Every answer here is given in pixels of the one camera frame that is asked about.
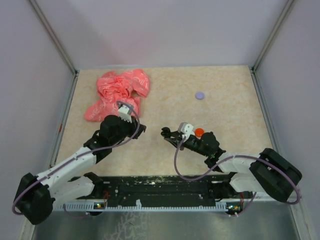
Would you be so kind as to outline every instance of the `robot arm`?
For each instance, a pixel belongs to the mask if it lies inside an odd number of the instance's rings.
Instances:
[[[94,173],[86,173],[74,181],[69,181],[85,169],[97,164],[112,152],[126,137],[137,139],[146,126],[130,116],[125,105],[119,105],[119,116],[109,115],[100,124],[100,129],[72,156],[38,175],[26,174],[22,177],[15,200],[32,184],[15,206],[34,225],[43,222],[53,208],[79,197],[99,192],[103,181]]]
[[[275,200],[284,203],[293,192],[294,188],[287,179],[256,159],[265,160],[274,165],[295,185],[302,178],[301,172],[273,149],[266,148],[260,154],[249,156],[248,159],[248,156],[230,154],[222,150],[213,132],[205,132],[200,138],[196,137],[193,128],[191,124],[183,122],[174,132],[171,132],[168,127],[162,128],[161,135],[176,148],[184,139],[181,150],[187,148],[206,156],[207,159],[204,162],[209,168],[225,158],[230,158],[228,161],[221,162],[215,171],[232,173],[229,184],[238,193],[245,191],[267,193]]]

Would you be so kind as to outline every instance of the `orange disc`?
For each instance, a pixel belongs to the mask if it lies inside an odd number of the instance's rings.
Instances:
[[[201,138],[201,136],[205,133],[205,130],[202,128],[197,128],[194,133],[198,138]]]

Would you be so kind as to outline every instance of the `purple round object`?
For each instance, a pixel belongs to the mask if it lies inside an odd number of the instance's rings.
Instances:
[[[205,98],[205,94],[202,92],[202,91],[198,91],[196,94],[195,94],[195,98],[198,99],[198,100],[202,100]]]

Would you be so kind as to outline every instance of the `white wall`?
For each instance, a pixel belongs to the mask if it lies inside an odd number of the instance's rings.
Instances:
[[[320,1],[297,1],[264,59],[260,79],[281,150],[300,171],[320,237]]]
[[[0,2],[0,33],[0,238],[16,240],[20,179],[48,164],[72,74],[26,0]]]
[[[252,66],[287,0],[38,0],[75,67]]]

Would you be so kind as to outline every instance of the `table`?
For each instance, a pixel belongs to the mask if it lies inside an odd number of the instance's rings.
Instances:
[[[108,71],[132,68],[84,69],[78,76],[56,163],[77,151],[100,127],[83,115],[98,99],[96,80]],[[98,176],[176,175],[175,148],[161,128],[176,131],[181,122],[212,131],[220,147],[232,153],[257,154],[271,148],[270,137],[248,66],[195,66],[143,68],[150,77],[150,92],[141,99],[140,121],[146,132],[138,140],[115,148],[85,172]],[[205,98],[197,100],[196,92]],[[180,151],[178,168],[185,175],[208,170],[205,157]]]

